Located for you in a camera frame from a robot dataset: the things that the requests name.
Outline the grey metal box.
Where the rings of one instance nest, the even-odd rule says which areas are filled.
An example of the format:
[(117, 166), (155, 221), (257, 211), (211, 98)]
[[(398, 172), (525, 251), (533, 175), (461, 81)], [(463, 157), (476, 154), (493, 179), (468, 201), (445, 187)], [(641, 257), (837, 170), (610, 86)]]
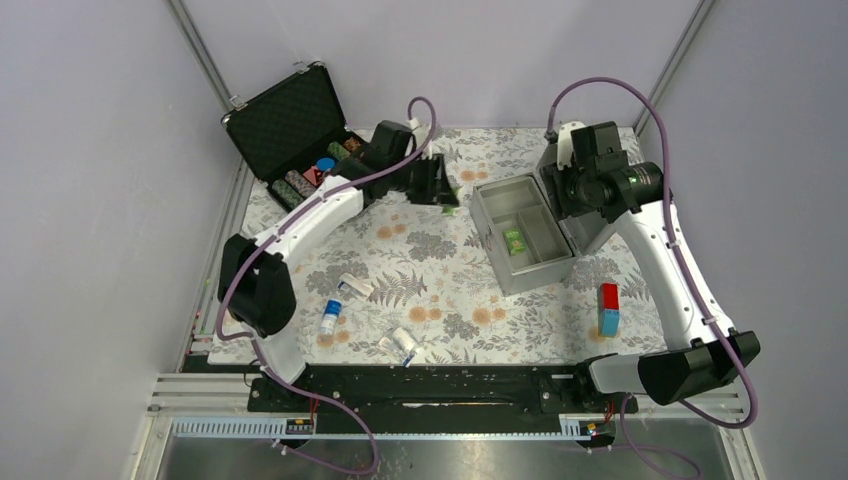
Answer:
[(470, 215), (505, 295), (568, 278), (614, 233), (597, 212), (565, 218), (556, 211), (554, 184), (543, 169), (557, 167), (557, 154), (558, 146), (549, 145), (532, 171), (472, 190)]

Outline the clear syringe packet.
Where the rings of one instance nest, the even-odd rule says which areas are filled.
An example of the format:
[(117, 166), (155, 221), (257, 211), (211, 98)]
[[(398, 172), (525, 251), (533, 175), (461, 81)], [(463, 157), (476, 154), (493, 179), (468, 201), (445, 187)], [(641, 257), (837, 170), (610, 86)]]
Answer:
[(395, 338), (384, 336), (377, 342), (377, 347), (392, 356), (404, 368), (408, 368), (416, 356), (423, 352), (423, 347), (412, 342), (398, 342)]

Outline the white bandage roll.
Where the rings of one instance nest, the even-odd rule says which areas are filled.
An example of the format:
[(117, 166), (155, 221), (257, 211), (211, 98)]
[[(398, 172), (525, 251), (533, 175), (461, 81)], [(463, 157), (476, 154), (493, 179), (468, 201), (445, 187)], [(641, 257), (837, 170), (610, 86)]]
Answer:
[(415, 356), (418, 353), (420, 345), (412, 336), (412, 334), (405, 328), (395, 328), (391, 333), (391, 337), (396, 342), (398, 347), (404, 352), (405, 355)]

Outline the grey plastic tray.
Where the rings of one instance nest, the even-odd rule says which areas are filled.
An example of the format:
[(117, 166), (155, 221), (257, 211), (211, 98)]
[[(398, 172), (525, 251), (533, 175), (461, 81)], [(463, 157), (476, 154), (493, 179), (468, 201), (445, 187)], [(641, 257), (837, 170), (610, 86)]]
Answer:
[[(472, 200), (481, 244), (494, 256), (494, 265), (517, 274), (574, 257), (533, 176), (480, 185)], [(514, 227), (521, 230), (527, 250), (510, 256), (502, 232)]]

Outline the white blue-label bottle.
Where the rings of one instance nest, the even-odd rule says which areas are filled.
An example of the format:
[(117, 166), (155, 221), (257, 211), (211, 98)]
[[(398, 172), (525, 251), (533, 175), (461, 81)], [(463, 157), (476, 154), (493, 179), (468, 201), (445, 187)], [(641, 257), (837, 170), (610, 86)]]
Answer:
[(342, 303), (337, 299), (329, 299), (322, 313), (318, 334), (332, 336), (335, 332), (342, 311)]

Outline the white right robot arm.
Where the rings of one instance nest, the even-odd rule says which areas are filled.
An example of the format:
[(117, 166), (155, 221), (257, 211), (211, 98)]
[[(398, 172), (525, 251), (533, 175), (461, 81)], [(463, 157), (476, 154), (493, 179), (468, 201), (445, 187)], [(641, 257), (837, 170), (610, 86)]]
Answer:
[(618, 234), (635, 258), (662, 323), (662, 352), (583, 361), (575, 402), (597, 412), (613, 394), (645, 394), (668, 405), (731, 384), (761, 350), (718, 305), (685, 241), (663, 172), (633, 164), (613, 122), (570, 122), (546, 136), (537, 165), (548, 204), (577, 255)]

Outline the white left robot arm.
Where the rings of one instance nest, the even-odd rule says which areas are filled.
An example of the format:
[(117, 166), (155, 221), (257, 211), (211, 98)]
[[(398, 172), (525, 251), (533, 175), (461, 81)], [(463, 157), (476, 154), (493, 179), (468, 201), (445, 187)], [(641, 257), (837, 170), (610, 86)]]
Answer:
[(431, 147), (437, 135), (435, 123), (422, 128), (415, 118), (379, 124), (369, 144), (336, 161), (317, 190), (281, 221), (252, 238), (236, 234), (226, 241), (215, 335), (252, 344), (261, 370), (275, 380), (272, 398), (285, 410), (304, 407), (311, 388), (300, 377), (306, 362), (297, 341), (286, 331), (297, 310), (294, 268), (390, 191), (412, 203), (437, 202), (445, 178)]

